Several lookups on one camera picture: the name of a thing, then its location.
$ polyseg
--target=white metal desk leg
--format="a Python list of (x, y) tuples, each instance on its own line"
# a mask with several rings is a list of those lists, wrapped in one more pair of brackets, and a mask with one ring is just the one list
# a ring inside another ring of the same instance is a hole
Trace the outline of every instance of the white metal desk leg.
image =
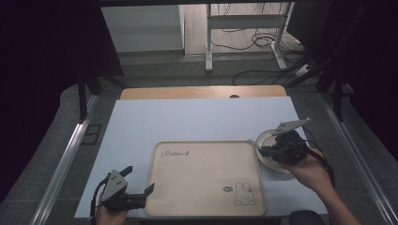
[(206, 72), (213, 70), (213, 52), (211, 44), (211, 4), (207, 4), (207, 42), (206, 42)]
[(272, 49), (272, 52), (274, 53), (276, 61), (278, 62), (278, 66), (279, 66), (280, 70), (287, 70), (286, 63), (284, 62), (283, 56), (281, 55), (280, 44), (281, 44), (282, 34), (284, 31), (284, 26), (286, 25), (287, 15), (289, 13), (291, 4), (292, 4), (291, 2), (287, 3), (286, 7), (284, 8), (283, 16), (281, 18), (281, 23), (278, 28), (278, 33), (275, 37), (275, 41), (272, 41), (272, 43), (271, 43), (271, 49)]

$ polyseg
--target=wooden floor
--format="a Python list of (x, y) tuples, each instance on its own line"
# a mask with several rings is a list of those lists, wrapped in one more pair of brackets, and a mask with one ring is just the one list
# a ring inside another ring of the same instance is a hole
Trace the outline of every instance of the wooden floor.
[[(247, 15), (247, 14), (275, 14), (283, 13), (284, 3), (250, 3), (250, 4), (213, 4), (212, 15)], [(203, 54), (206, 50), (207, 35), (207, 5), (186, 5), (185, 15), (185, 54)], [(236, 32), (232, 30), (212, 30), (211, 40), (214, 44), (229, 46), (236, 49), (244, 49), (253, 44), (252, 36), (255, 29), (247, 29)], [(259, 29), (257, 32), (276, 34), (276, 29)], [(291, 48), (295, 48), (294, 38), (284, 32), (283, 42)], [(266, 40), (260, 40), (259, 44), (267, 44)], [(269, 46), (251, 46), (247, 50), (233, 50), (230, 48), (213, 45), (214, 53), (266, 53), (271, 52)]]

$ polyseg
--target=logo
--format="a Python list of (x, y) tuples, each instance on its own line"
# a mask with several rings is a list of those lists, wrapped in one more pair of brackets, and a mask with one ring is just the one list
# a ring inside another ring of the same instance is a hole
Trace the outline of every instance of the logo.
[(161, 153), (162, 158), (167, 158), (167, 157), (186, 157), (190, 151), (170, 151), (167, 150), (165, 152)]

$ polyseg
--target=hand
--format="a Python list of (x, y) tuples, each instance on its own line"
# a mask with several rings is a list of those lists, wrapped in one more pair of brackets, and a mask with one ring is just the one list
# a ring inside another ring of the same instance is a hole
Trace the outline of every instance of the hand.
[[(312, 150), (323, 157), (318, 149), (312, 148)], [(289, 165), (286, 163), (280, 164), (283, 169), (295, 175), (296, 179), (298, 179), (302, 185), (312, 189), (316, 193), (333, 189), (328, 172), (318, 159), (310, 155), (307, 155), (305, 159), (296, 165)]]
[(114, 213), (102, 205), (102, 194), (99, 195), (99, 204), (96, 211), (97, 225), (123, 225), (126, 221), (128, 211)]

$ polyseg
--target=cartoon print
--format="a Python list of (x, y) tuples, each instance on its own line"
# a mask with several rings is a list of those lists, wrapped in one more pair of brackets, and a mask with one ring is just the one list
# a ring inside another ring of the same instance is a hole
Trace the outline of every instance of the cartoon print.
[(254, 194), (249, 183), (237, 183), (235, 205), (255, 205)]

